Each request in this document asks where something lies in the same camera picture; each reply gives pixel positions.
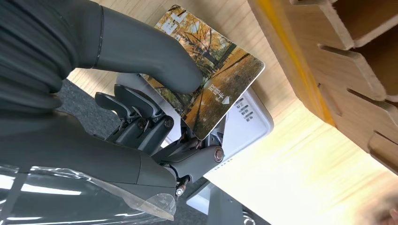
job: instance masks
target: white arrow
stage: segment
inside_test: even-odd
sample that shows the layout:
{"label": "white arrow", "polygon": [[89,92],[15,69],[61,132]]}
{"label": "white arrow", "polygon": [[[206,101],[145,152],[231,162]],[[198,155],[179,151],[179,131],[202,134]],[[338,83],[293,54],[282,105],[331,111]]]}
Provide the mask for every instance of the white arrow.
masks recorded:
{"label": "white arrow", "polygon": [[223,104],[223,105],[227,105],[227,104],[229,104],[229,103],[230,103],[230,97],[227,96],[227,97],[224,98],[224,100],[222,101],[222,104]]}

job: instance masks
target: metal screw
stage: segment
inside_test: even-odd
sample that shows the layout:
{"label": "metal screw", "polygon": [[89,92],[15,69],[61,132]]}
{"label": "metal screw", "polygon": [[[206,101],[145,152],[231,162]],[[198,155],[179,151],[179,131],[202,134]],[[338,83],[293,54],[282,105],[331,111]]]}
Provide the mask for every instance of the metal screw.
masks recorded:
{"label": "metal screw", "polygon": [[224,151],[222,148],[216,148],[214,153],[214,160],[219,163],[224,159]]}
{"label": "metal screw", "polygon": [[182,186],[178,187],[177,190],[176,190],[176,195],[178,197],[182,196],[184,194],[184,192],[185,192],[185,188],[186,188],[185,185],[182,185]]}
{"label": "metal screw", "polygon": [[139,123],[138,123],[138,127],[140,128],[140,129],[144,129],[145,128],[145,125],[146,125],[146,123],[145,123],[145,121],[140,121]]}
{"label": "metal screw", "polygon": [[164,122],[164,125],[165,125],[167,128],[172,128],[173,125],[174,125],[174,121],[173,121],[173,120],[166,120],[166,121]]}

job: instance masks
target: plastic wrap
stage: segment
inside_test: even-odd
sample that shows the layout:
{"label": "plastic wrap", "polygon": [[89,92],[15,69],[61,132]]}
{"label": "plastic wrap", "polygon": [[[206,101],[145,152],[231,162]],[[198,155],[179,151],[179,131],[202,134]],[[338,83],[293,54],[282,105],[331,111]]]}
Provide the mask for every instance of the plastic wrap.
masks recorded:
{"label": "plastic wrap", "polygon": [[0,167],[0,209],[7,202],[7,192],[15,188],[13,183],[25,179],[12,210],[2,215],[7,219],[1,225],[140,225],[174,219],[176,202],[170,194],[143,200],[70,169],[34,166],[28,173],[17,171]]}

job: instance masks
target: gray floor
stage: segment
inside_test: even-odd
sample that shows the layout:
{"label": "gray floor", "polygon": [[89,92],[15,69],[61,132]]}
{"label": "gray floor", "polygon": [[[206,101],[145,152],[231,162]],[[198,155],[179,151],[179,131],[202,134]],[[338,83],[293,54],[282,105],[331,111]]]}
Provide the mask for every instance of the gray floor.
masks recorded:
{"label": "gray floor", "polygon": [[[119,118],[111,111],[104,110],[95,104],[94,99],[85,93],[83,90],[65,80],[59,96],[63,101],[63,106],[59,108],[60,111],[76,116],[82,123],[85,130],[90,134],[107,137],[110,133],[118,127]],[[206,225],[207,216],[190,206],[185,202],[186,199],[199,187],[201,187],[207,180],[205,178],[199,179],[197,182],[190,184],[184,193],[177,201],[177,210],[174,222],[164,221],[156,223],[157,225]],[[259,216],[251,213],[257,225],[269,225]]]}

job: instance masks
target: autumn tree picture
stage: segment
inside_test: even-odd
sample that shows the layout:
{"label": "autumn tree picture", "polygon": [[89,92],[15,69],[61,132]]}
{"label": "autumn tree picture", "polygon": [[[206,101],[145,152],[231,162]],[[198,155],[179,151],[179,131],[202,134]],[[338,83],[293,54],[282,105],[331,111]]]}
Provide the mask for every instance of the autumn tree picture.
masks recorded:
{"label": "autumn tree picture", "polygon": [[203,139],[264,69],[264,64],[178,5],[155,27],[179,41],[201,70],[203,82],[193,93],[180,94],[154,79],[147,81]]}

